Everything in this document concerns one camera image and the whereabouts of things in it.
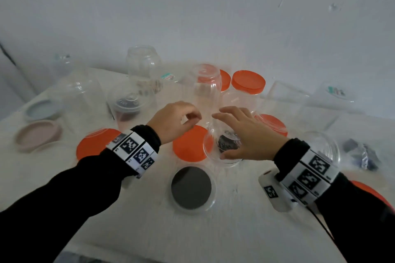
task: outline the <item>black sleeve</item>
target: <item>black sleeve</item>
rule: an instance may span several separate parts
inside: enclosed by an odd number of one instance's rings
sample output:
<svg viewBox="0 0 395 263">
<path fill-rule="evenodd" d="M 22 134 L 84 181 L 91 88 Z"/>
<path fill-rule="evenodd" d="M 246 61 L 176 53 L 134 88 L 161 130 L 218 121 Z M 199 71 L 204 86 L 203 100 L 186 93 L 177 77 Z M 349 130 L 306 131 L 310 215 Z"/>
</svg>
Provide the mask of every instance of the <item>black sleeve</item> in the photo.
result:
<svg viewBox="0 0 395 263">
<path fill-rule="evenodd" d="M 304 141 L 292 139 L 279 150 L 274 158 L 280 170 L 279 181 L 309 148 Z M 395 216 L 384 202 L 339 173 L 331 187 L 316 200 L 316 205 L 348 262 L 392 261 Z"/>
<path fill-rule="evenodd" d="M 132 130 L 159 151 L 160 140 L 151 127 Z M 0 212 L 2 257 L 52 262 L 90 216 L 118 199 L 122 179 L 132 175 L 137 173 L 109 149 L 57 174 Z"/>
</svg>

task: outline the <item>person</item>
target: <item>person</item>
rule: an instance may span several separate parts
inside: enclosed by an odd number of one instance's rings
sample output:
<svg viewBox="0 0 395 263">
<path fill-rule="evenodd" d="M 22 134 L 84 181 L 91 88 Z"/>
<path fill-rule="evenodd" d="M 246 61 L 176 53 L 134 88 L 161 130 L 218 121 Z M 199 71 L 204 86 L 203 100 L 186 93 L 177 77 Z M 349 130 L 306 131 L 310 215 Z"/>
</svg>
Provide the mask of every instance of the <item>person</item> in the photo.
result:
<svg viewBox="0 0 395 263">
<path fill-rule="evenodd" d="M 181 124 L 184 116 L 188 121 Z M 273 160 L 280 178 L 309 150 L 305 142 L 288 139 L 257 122 L 245 108 L 223 107 L 213 118 L 234 129 L 242 143 L 237 150 L 225 151 L 222 158 Z M 200 119 L 195 106 L 179 101 L 168 104 L 147 125 L 132 131 L 157 153 L 161 145 L 181 136 Z M 100 155 L 81 159 L 77 166 L 57 174 L 0 212 L 2 258 L 52 262 L 89 217 L 117 200 L 122 179 L 137 174 L 107 148 Z M 348 262 L 391 260 L 395 217 L 381 200 L 339 173 L 315 203 Z"/>
</svg>

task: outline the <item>black cable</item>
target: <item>black cable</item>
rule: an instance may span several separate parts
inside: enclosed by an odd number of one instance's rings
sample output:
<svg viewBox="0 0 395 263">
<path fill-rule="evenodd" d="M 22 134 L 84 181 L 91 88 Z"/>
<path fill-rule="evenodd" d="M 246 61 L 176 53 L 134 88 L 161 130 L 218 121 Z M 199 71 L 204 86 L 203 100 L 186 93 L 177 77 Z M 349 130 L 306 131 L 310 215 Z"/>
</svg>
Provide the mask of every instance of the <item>black cable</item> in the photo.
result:
<svg viewBox="0 0 395 263">
<path fill-rule="evenodd" d="M 323 229 L 325 230 L 325 232 L 329 235 L 329 237 L 332 239 L 333 243 L 337 246 L 335 240 L 333 239 L 332 235 L 329 233 L 328 229 L 326 228 L 326 226 L 323 225 L 323 223 L 319 220 L 318 216 L 316 216 L 316 214 L 313 212 L 313 210 L 311 210 L 309 207 L 306 207 L 307 210 L 309 210 L 311 212 L 311 214 L 313 214 L 313 216 L 316 218 L 316 220 L 318 220 L 319 224 L 323 227 Z"/>
</svg>

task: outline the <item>person's left hand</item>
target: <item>person's left hand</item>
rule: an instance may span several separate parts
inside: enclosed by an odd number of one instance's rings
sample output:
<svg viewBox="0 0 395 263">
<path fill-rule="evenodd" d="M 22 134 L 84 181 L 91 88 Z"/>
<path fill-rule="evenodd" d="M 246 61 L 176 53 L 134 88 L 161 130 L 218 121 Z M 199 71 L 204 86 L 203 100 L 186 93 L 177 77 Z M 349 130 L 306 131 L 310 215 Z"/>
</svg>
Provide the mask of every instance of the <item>person's left hand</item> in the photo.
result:
<svg viewBox="0 0 395 263">
<path fill-rule="evenodd" d="M 186 116 L 188 121 L 181 124 Z M 159 136 L 162 145 L 174 141 L 201 120 L 200 111 L 193 105 L 184 101 L 169 103 L 159 110 L 147 123 Z"/>
</svg>

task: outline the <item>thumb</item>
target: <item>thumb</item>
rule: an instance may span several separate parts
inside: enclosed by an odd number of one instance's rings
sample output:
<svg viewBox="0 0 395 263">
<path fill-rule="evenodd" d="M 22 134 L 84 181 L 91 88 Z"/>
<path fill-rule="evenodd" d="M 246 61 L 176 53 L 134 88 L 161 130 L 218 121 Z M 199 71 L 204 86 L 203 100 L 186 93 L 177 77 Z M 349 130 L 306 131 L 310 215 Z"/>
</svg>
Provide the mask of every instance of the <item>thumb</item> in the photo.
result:
<svg viewBox="0 0 395 263">
<path fill-rule="evenodd" d="M 188 130 L 191 130 L 199 121 L 200 119 L 198 117 L 190 119 L 182 125 L 182 128 L 185 132 L 187 132 Z"/>
<path fill-rule="evenodd" d="M 220 159 L 242 159 L 242 149 L 227 150 L 220 155 Z"/>
</svg>

